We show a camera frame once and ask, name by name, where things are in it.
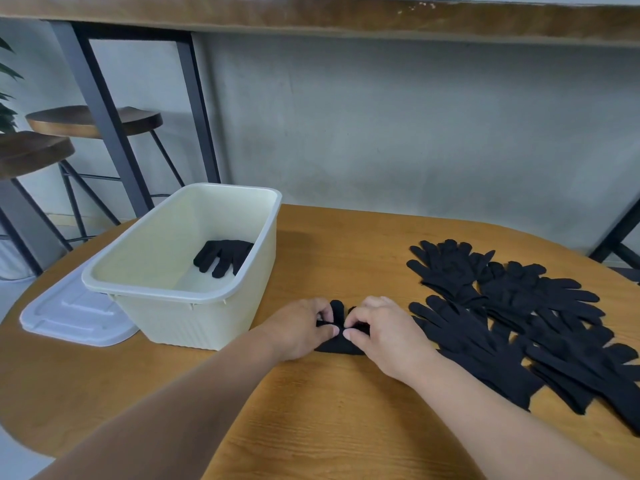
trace storage box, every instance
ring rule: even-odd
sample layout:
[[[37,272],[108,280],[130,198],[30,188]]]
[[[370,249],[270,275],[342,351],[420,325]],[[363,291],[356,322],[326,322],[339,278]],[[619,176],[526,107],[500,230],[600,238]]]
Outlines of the storage box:
[[[153,342],[201,349],[227,345],[249,329],[276,255],[277,190],[192,184],[117,238],[84,270]],[[209,240],[254,242],[236,276],[201,273],[193,258]]]

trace person's left hand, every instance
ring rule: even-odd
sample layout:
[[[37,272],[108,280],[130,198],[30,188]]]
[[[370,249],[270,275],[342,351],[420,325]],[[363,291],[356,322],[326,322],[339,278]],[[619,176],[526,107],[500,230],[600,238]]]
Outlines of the person's left hand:
[[[326,298],[300,299],[283,306],[258,328],[273,340],[280,360],[293,360],[338,335],[336,325],[316,327],[318,314],[325,322],[333,323],[333,311]]]

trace folded black glove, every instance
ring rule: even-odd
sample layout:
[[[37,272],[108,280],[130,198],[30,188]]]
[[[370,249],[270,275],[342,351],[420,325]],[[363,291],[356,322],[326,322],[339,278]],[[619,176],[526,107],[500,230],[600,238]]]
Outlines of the folded black glove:
[[[472,302],[482,298],[472,284],[491,261],[495,251],[485,255],[471,253],[471,244],[458,244],[453,239],[447,239],[437,246],[428,241],[421,241],[420,245],[420,248],[411,246],[410,249],[424,264],[412,259],[406,265],[422,278],[423,285],[465,306],[471,306]]]
[[[522,266],[511,261],[505,268],[492,262],[484,268],[478,284],[487,298],[483,304],[490,316],[526,333],[528,317],[535,312],[558,333],[571,333],[582,328],[581,320],[602,324],[604,312],[595,303],[600,300],[580,283],[568,278],[541,277],[547,270],[539,264]]]
[[[413,318],[427,337],[440,345],[440,353],[528,411],[531,396],[544,385],[522,365],[530,341],[519,336],[512,343],[505,342],[487,328],[486,319],[464,307],[437,296],[426,302],[431,308],[413,302],[409,310],[417,315]]]
[[[342,332],[344,331],[344,305],[338,299],[334,299],[331,302],[331,309],[333,311],[333,324],[336,325],[340,332],[334,338],[327,340],[320,344],[316,350],[318,352],[329,352],[334,354],[349,354],[349,355],[364,355],[364,352],[357,348],[352,342],[344,338]],[[316,326],[327,325],[328,322],[322,320],[316,320]],[[367,335],[369,334],[369,325],[366,323],[356,323],[353,328],[363,331]]]
[[[214,278],[222,278],[232,264],[235,275],[240,271],[252,247],[253,244],[246,241],[207,241],[193,259],[193,264],[199,268],[201,273],[206,273],[213,261],[219,257],[220,261],[218,261],[211,275]]]
[[[568,399],[567,404],[574,411],[583,411],[590,399],[573,388],[572,382],[606,399],[635,434],[640,435],[640,388],[634,382],[637,368],[620,364],[634,354],[630,347],[622,345],[602,348],[600,343],[607,334],[605,330],[596,329],[585,332],[582,337],[576,337],[578,334],[560,336],[535,328],[530,335],[540,347],[527,346],[526,355],[536,362],[534,370],[548,379],[550,386],[553,384],[562,399]]]

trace stool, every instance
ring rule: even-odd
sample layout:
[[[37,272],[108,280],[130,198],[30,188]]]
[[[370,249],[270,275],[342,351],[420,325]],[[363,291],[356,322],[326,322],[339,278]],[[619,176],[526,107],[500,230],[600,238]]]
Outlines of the stool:
[[[176,170],[171,158],[169,158],[169,154],[167,154],[162,142],[160,142],[160,138],[156,135],[155,129],[163,124],[162,115],[157,111],[144,111],[131,106],[118,108],[117,111],[126,136],[133,136],[146,132],[151,133],[151,137],[154,139],[154,142],[160,150],[160,153],[162,153],[167,165],[169,165],[173,176],[178,181],[178,184],[183,187],[184,182],[182,181],[180,174],[178,174],[178,170]],[[31,128],[37,133],[52,136],[102,139],[100,131],[95,125],[91,112],[87,106],[63,106],[45,109],[44,111],[27,114],[25,119],[28,121]],[[93,175],[91,173],[78,173],[70,167],[68,162],[61,162],[60,172],[69,195],[69,201],[71,202],[71,207],[74,212],[74,217],[76,218],[78,229],[80,229],[80,234],[86,241],[90,236],[86,235],[69,177],[73,177],[81,186],[83,184],[86,185],[83,180],[84,178],[110,180],[113,182],[120,182],[121,179],[119,177],[107,177],[105,175]],[[151,197],[169,197],[169,194],[152,194]]]
[[[68,137],[48,136],[32,131],[20,131],[18,133],[0,135],[0,180],[11,181],[29,206],[34,209],[38,217],[43,220],[44,224],[46,224],[57,240],[59,240],[62,246],[68,251],[73,249],[70,245],[71,242],[85,241],[89,236],[86,236],[86,233],[84,233],[78,238],[64,238],[40,206],[34,201],[31,195],[29,195],[27,190],[20,184],[17,177],[27,175],[28,173],[48,167],[49,165],[58,164],[61,169],[64,169],[65,172],[75,179],[82,190],[89,195],[92,201],[107,215],[111,222],[119,225],[120,221],[117,220],[104,202],[100,200],[98,195],[84,182],[69,162],[65,160],[73,155],[75,151]],[[72,201],[72,206],[74,206],[75,211],[77,209],[75,199]],[[7,233],[6,235],[0,235],[0,239],[11,240],[34,273],[41,274],[42,269],[40,265],[2,208],[0,208],[0,225],[4,227]]]

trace floor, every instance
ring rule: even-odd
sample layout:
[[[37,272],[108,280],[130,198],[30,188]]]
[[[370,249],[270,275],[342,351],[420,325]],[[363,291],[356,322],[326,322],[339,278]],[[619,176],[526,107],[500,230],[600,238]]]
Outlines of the floor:
[[[14,302],[35,278],[18,281],[0,281],[0,322]],[[31,451],[16,442],[0,426],[0,478],[2,480],[28,480],[54,459]]]

